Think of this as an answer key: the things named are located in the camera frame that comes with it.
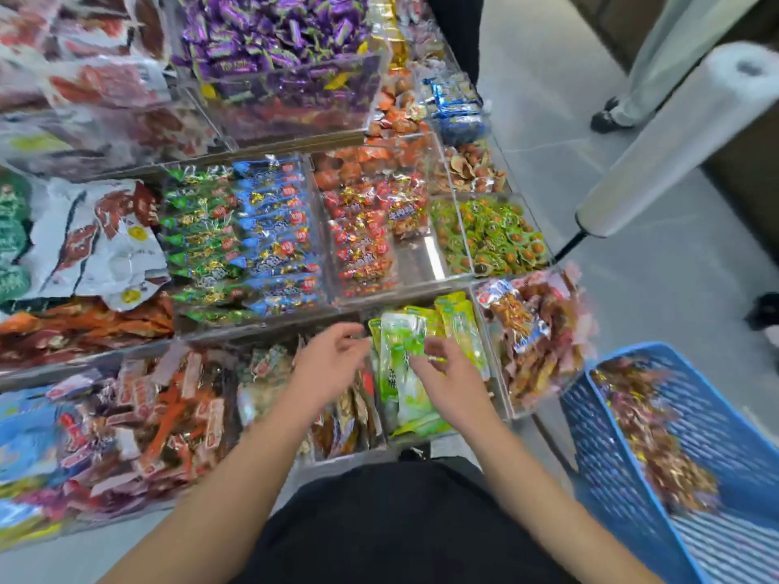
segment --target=gray tile floor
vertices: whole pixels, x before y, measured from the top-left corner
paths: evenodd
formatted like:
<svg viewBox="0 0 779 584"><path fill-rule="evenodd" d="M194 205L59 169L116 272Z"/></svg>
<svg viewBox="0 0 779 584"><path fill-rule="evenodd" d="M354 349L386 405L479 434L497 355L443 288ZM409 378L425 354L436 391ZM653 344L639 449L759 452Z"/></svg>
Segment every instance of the gray tile floor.
<svg viewBox="0 0 779 584"><path fill-rule="evenodd" d="M590 115L625 76L567 0L487 0L479 88L514 181L553 249L576 233L579 201L635 134L601 137ZM572 255L598 314L603 354L645 340L677 348L772 436L779 434L774 352L742 317L752 299L779 290L779 271L699 171L618 236L589 240ZM542 417L570 451L558 406ZM532 423L516 427L562 478ZM457 438L439 452L464 451ZM162 514L0 554L4 584L91 584Z"/></svg>

